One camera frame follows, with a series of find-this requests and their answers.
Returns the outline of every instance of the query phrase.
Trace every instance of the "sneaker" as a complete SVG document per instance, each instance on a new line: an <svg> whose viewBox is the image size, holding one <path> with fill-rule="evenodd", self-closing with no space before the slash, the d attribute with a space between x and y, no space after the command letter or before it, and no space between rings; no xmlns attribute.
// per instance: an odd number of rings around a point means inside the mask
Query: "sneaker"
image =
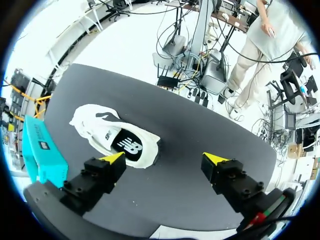
<svg viewBox="0 0 320 240"><path fill-rule="evenodd" d="M101 154L124 152L127 166L145 169L159 158L160 137L125 122L112 108L96 104L80 106L69 124Z"/></svg>
<svg viewBox="0 0 320 240"><path fill-rule="evenodd" d="M236 92L233 91L233 90L231 90L231 89L228 88L228 87L223 91L223 96L224 96L225 99L231 98L231 97L233 97L235 94L236 94Z"/></svg>
<svg viewBox="0 0 320 240"><path fill-rule="evenodd" d="M235 120L240 117L242 109L240 107L233 107L229 116L231 119Z"/></svg>

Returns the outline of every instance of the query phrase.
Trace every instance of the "box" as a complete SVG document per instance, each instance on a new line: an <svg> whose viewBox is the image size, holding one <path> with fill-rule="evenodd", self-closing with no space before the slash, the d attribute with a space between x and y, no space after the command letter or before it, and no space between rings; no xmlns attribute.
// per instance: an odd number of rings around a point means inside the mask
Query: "box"
<svg viewBox="0 0 320 240"><path fill-rule="evenodd" d="M302 144L291 143L288 147L288 158L290 159L299 159L307 155L303 150Z"/></svg>
<svg viewBox="0 0 320 240"><path fill-rule="evenodd" d="M312 169L310 180L316 180L317 173L318 173L318 168Z"/></svg>
<svg viewBox="0 0 320 240"><path fill-rule="evenodd" d="M320 168L320 157L315 157L314 158L314 163L313 163L313 169L319 169Z"/></svg>

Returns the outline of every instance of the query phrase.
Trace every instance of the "table surface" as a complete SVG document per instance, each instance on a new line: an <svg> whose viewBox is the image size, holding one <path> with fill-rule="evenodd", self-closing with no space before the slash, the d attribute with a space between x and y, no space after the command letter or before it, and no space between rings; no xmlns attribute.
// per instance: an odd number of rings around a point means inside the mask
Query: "table surface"
<svg viewBox="0 0 320 240"><path fill-rule="evenodd" d="M102 157L69 125L85 104L110 107L121 119L161 137L156 165L128 167L111 194L84 218L106 229L149 237L164 225L194 231L238 227L242 216L216 195L201 171L203 152L236 158L257 181L268 185L275 151L229 119L172 92L103 69L72 64L50 100L45 125L68 162L68 180L91 157Z"/></svg>
<svg viewBox="0 0 320 240"><path fill-rule="evenodd" d="M174 7L174 8L182 7L184 9L193 10L196 12L199 12L199 10L200 10L198 5L191 6L187 3L183 3L182 5L180 5L180 3L178 1L172 1L172 2L166 3L165 5L169 6L169 7ZM242 21L240 21L236 17L229 15L229 14L228 14L229 21L227 22L226 19L222 16L222 14L223 14L223 12L219 11L218 14L212 13L211 16L218 19L218 20L221 20L225 23L228 23L228 24L234 26L236 29L242 31L243 33L246 33L248 31L249 26L246 23L243 23Z"/></svg>

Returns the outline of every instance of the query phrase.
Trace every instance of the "white floor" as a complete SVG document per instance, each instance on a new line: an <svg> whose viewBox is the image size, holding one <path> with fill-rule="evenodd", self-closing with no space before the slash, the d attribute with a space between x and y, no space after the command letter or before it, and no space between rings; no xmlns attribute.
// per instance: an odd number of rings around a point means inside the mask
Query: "white floor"
<svg viewBox="0 0 320 240"><path fill-rule="evenodd" d="M150 3L144 4L143 6L134 5L134 8L137 13L152 13L166 10L164 3L159 4L159 6ZM156 51L157 30L160 23L163 21L158 31L159 34L161 34L164 29L175 21L175 16L176 11L173 10L167 12L165 17L164 13L154 15L132 14L130 17L121 16L115 23L110 23L108 20L105 20L102 22L104 31L85 36L77 43L61 65L69 66L72 63L84 64L127 75L150 84L155 84L157 82L157 68L154 66L152 53ZM196 27L197 17L198 13L196 12L192 12L185 17L182 22L181 35L188 38L189 32L189 39L191 39ZM229 26L225 28L225 35L229 32L229 29ZM172 30L168 30L167 34L163 35L163 39L161 38L160 42L163 43L171 32ZM219 29L216 29L216 32L218 35L220 34ZM245 40L246 35L244 33L235 31L230 40L230 44L240 51ZM222 44L223 41L224 38L221 37L219 42ZM231 70L237 61L238 55L229 46L226 48L225 54L227 55ZM248 71L244 84L252 77L254 70L255 68L252 67ZM57 71L54 80L58 83L62 75L63 72ZM275 72L274 79L271 80L278 79L279 75L278 72ZM179 94L186 97L188 91L181 91ZM244 116L240 119L241 121L236 121L236 123L248 131L251 131L253 124L258 119L264 118L268 109L266 103L267 95L261 96L261 99L245 112ZM226 105L218 103L218 96L212 95L212 98L209 98L208 108L229 118ZM258 128L259 125L257 124L257 126L253 128L253 132L256 133ZM268 192L275 188L276 185L280 186L293 177L296 162L294 160L286 161L284 164L278 166L279 163L280 162L277 161L274 173L267 188ZM161 226L152 237L157 239L182 237L193 237L203 240L223 239L235 232L234 229L215 232L194 232Z"/></svg>

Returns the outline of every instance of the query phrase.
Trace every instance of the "person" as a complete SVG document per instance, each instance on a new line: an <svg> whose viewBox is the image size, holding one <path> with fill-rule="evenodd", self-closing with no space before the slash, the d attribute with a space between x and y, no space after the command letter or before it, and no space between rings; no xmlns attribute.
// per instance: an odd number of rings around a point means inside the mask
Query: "person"
<svg viewBox="0 0 320 240"><path fill-rule="evenodd" d="M311 44L306 27L295 9L284 0L257 0L259 17L252 23L247 32L247 39L241 55L257 61L287 60L294 47L302 54L308 53ZM241 87L247 70L257 62L239 55L234 66L224 97L230 98ZM311 66L311 57L305 56L305 61ZM262 93L268 82L273 80L272 73L283 63L258 62L254 75L235 100L229 115L236 119Z"/></svg>

